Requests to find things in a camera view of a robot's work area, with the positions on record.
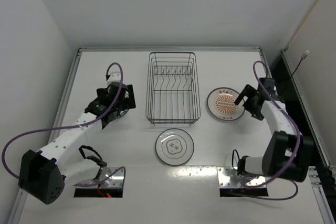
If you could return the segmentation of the orange sunburst plate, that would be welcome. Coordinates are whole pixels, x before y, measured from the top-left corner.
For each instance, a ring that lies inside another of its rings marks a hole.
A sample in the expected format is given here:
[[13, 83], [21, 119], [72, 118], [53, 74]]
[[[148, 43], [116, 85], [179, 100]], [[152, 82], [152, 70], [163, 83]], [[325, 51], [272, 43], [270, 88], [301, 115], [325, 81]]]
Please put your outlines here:
[[240, 93], [232, 88], [216, 88], [207, 96], [207, 108], [217, 119], [227, 122], [239, 120], [245, 113], [241, 104], [235, 104], [239, 95]]

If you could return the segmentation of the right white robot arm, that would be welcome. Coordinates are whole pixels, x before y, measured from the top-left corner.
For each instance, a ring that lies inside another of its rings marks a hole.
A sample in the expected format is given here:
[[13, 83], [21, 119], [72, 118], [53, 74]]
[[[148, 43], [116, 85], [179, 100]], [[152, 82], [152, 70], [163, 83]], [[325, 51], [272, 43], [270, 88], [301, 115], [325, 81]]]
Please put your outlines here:
[[272, 136], [263, 156], [243, 156], [238, 161], [237, 174], [303, 182], [312, 158], [314, 142], [312, 138], [301, 135], [288, 115], [285, 104], [276, 95], [275, 80], [259, 78], [258, 88], [245, 85], [234, 104], [239, 105], [243, 98], [246, 98], [243, 108], [253, 118], [266, 120]]

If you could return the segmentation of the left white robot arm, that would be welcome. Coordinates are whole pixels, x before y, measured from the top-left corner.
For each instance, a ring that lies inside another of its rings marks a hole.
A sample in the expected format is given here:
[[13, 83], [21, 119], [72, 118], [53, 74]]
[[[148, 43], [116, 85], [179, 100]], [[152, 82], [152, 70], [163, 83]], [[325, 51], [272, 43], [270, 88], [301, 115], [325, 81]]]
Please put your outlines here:
[[44, 204], [52, 204], [69, 186], [91, 187], [104, 183], [107, 164], [96, 156], [67, 165], [71, 155], [90, 137], [114, 121], [122, 111], [136, 107], [133, 86], [111, 82], [97, 89], [97, 98], [85, 108], [76, 123], [38, 151], [22, 157], [18, 185]]

